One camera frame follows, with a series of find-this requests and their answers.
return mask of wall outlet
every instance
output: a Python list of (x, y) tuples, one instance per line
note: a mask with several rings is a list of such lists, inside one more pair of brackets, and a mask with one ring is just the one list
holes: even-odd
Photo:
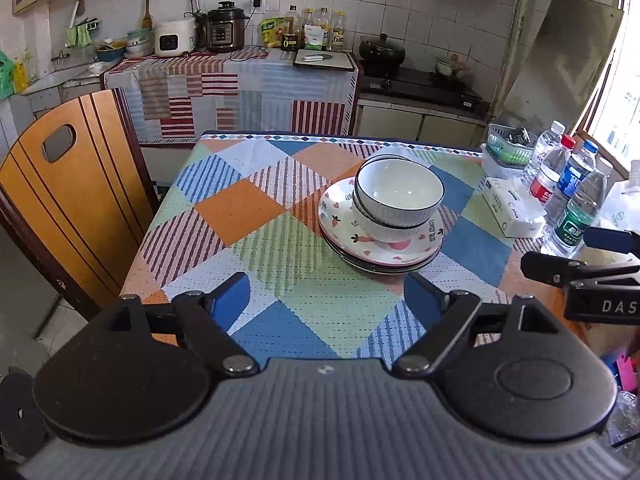
[(251, 12), (254, 14), (264, 14), (267, 10), (267, 0), (251, 0)]

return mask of plate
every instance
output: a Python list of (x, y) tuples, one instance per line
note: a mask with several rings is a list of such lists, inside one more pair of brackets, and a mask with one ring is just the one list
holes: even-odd
[(419, 264), (438, 250), (444, 238), (439, 210), (404, 242), (385, 244), (367, 235), (353, 217), (353, 182), (353, 178), (336, 182), (324, 192), (318, 205), (320, 228), (338, 248), (363, 262), (387, 267)]
[(322, 238), (326, 241), (327, 245), (334, 250), (334, 252), (340, 256), (345, 262), (350, 264), (350, 266), (356, 267), (359, 270), (364, 270), (365, 272), (371, 272), (373, 274), (384, 274), (387, 276), (399, 276), (401, 274), (407, 274), (408, 272), (414, 272), (415, 270), (420, 270), (423, 267), (429, 265), (436, 256), (440, 253), (440, 249), (442, 246), (438, 247), (438, 249), (426, 260), (420, 262), (419, 264), (415, 264), (407, 267), (385, 267), (385, 266), (374, 266), (358, 260), (354, 256), (351, 256), (349, 253), (338, 248), (331, 240), (326, 238), (324, 234), (322, 234)]

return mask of pot lid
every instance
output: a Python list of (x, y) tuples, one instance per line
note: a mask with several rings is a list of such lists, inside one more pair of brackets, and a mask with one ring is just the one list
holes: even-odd
[(391, 50), (393, 52), (404, 52), (402, 45), (397, 44), (395, 41), (389, 41), (386, 34), (380, 34), (379, 36), (364, 36), (360, 41), (369, 47)]
[(458, 55), (452, 54), (451, 57), (437, 57), (436, 61), (443, 65), (450, 66), (453, 70), (469, 70), (469, 66), (458, 61)]
[(245, 20), (244, 10), (240, 7), (236, 7), (235, 2), (225, 0), (218, 2), (219, 8), (210, 10), (207, 15), (212, 20)]

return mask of faucet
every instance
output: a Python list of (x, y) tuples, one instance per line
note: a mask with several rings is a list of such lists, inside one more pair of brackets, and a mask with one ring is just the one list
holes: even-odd
[(51, 61), (55, 61), (56, 65), (60, 65), (60, 62), (69, 56), (71, 56), (71, 54), (69, 54), (68, 52), (65, 54), (64, 52), (60, 51), (60, 53), (56, 57), (51, 58)]

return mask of wooden spatula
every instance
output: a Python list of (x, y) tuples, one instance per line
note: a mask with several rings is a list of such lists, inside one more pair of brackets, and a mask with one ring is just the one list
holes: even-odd
[(149, 0), (146, 0), (146, 10), (145, 10), (144, 17), (142, 18), (141, 28), (152, 28), (153, 26), (154, 26), (154, 22), (151, 17), (151, 14), (149, 14)]

